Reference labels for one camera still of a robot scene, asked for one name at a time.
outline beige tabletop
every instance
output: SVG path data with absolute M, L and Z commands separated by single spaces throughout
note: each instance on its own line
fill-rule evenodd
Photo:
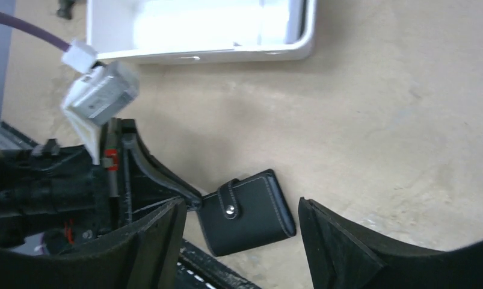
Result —
M 56 0 L 16 16 L 71 40 Z M 141 66 L 135 118 L 152 154 L 213 191 L 267 168 L 301 196 L 393 238 L 454 249 L 483 238 L 483 0 L 320 0 L 304 61 Z M 38 141 L 78 137 L 59 104 L 78 75 L 13 32 L 3 118 Z M 206 249 L 195 213 L 185 238 Z M 263 288 L 311 288 L 297 237 L 220 258 Z

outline wallet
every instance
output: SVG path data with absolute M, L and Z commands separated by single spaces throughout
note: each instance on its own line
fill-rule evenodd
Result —
M 203 198 L 197 211 L 208 248 L 225 256 L 296 235 L 273 170 L 233 179 Z

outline white tray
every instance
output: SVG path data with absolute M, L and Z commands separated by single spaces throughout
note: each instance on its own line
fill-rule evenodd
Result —
M 88 0 L 100 60 L 191 64 L 298 60 L 312 52 L 317 0 Z

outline white plastic bin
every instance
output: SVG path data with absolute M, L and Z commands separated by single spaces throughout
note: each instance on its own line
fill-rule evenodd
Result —
M 188 64 L 297 60 L 313 46 L 317 0 L 89 0 L 98 58 Z

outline wallet strap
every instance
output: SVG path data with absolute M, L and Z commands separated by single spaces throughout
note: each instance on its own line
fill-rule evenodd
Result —
M 220 206 L 224 213 L 225 218 L 229 220 L 235 219 L 239 215 L 239 206 L 236 198 L 234 197 L 234 191 L 232 185 L 239 182 L 238 179 L 233 179 L 223 184 L 217 190 L 217 195 L 220 200 Z

